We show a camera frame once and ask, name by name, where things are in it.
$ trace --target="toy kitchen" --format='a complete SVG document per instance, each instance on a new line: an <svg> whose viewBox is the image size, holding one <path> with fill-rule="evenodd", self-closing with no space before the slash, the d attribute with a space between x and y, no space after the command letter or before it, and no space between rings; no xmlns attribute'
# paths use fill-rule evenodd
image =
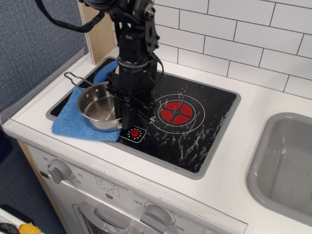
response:
<svg viewBox="0 0 312 234"><path fill-rule="evenodd" d="M54 134L76 89L64 74L92 83L127 66L119 53L84 55L0 116L68 234L312 232L312 100L162 61L153 121L116 141Z"/></svg>

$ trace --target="gray sink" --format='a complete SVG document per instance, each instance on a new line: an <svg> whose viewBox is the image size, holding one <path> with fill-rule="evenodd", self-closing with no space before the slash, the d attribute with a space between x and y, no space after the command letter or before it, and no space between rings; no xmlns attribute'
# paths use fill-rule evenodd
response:
<svg viewBox="0 0 312 234"><path fill-rule="evenodd" d="M264 207L312 226L312 118L280 113L267 121L247 187Z"/></svg>

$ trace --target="control knob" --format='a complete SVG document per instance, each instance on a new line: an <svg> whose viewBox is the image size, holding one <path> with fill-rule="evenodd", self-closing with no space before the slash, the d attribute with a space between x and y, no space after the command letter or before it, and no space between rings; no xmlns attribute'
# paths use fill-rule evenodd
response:
<svg viewBox="0 0 312 234"><path fill-rule="evenodd" d="M140 220L155 231L163 234L171 221L171 217L162 208L150 205L146 208Z"/></svg>
<svg viewBox="0 0 312 234"><path fill-rule="evenodd" d="M68 179L72 171L62 161L53 159L48 165L48 172L56 184L61 183L62 180Z"/></svg>

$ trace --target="stainless steel pot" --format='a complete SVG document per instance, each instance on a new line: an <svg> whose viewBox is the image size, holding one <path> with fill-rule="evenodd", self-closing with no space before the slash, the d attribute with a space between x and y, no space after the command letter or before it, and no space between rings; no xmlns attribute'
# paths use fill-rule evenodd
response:
<svg viewBox="0 0 312 234"><path fill-rule="evenodd" d="M70 72L64 74L74 84L73 80L67 76L68 74L76 76ZM98 131L111 132L121 129L121 118L116 118L115 116L114 96L106 90L108 82L88 83L91 86L86 89L82 89L74 84L82 90L77 99L77 108L84 116L86 122Z"/></svg>

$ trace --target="black stovetop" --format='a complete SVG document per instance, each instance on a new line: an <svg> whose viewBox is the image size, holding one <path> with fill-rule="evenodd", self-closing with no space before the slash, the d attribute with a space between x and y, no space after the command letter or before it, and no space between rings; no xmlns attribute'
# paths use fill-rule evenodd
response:
<svg viewBox="0 0 312 234"><path fill-rule="evenodd" d="M107 59L89 77L111 62ZM51 111L58 116L69 96ZM156 102L153 124L138 119L122 130L120 144L168 162L193 174L200 171L237 94L194 81L164 75L152 91Z"/></svg>

